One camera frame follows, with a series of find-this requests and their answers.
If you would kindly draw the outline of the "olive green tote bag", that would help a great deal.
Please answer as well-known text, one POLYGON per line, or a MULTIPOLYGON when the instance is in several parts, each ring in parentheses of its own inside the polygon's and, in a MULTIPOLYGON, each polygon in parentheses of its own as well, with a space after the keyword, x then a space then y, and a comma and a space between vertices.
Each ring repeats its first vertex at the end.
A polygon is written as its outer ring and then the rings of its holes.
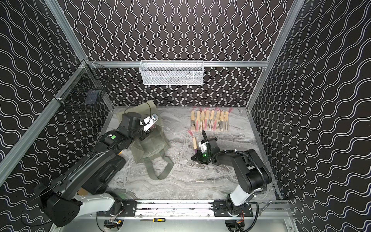
POLYGON ((157 107, 152 100, 135 106, 131 109, 126 109, 119 114, 121 122, 117 128, 124 136, 129 138, 130 144, 125 146, 130 148, 135 162, 143 163, 146 167, 149 177, 153 180, 163 180, 171 172, 174 163, 170 157, 166 156, 167 150, 170 148, 169 141, 164 134, 162 119, 158 114, 157 107), (152 114, 157 114, 159 119, 155 123, 153 132, 143 141, 138 139, 139 131, 143 127, 140 122, 152 114), (152 160, 162 158, 167 165, 160 174, 156 174, 152 160))

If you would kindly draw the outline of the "folding fan with pink paper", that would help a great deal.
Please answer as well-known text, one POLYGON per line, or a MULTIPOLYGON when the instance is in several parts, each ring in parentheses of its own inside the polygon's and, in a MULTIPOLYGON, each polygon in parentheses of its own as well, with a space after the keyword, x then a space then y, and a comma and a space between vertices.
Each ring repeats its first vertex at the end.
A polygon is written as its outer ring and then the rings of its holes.
POLYGON ((201 110, 198 109, 196 111, 196 126, 195 126, 196 131, 200 131, 200 128, 201 128, 200 119, 201 119, 201 110))

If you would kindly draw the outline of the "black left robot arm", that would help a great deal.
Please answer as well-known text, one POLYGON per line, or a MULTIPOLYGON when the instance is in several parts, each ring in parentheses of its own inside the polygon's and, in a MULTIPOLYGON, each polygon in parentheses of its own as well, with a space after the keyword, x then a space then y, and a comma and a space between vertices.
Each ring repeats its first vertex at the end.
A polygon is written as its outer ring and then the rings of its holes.
POLYGON ((136 112, 124 113, 119 127, 102 135, 88 155, 55 180, 35 187, 40 209, 58 227, 73 221, 83 205, 75 198, 78 190, 135 140, 143 141, 148 137, 158 119, 155 113, 147 117, 136 112))

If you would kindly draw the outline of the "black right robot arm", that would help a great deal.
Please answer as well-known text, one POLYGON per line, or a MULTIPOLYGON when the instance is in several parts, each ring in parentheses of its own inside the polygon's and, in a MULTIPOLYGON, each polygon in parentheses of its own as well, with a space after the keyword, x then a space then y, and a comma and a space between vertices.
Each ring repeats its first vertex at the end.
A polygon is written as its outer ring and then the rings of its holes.
POLYGON ((202 140, 191 160, 204 165, 233 167, 238 186, 227 196, 226 212, 239 215, 251 199, 267 192, 272 177, 255 150, 221 150, 216 141, 216 138, 202 140))

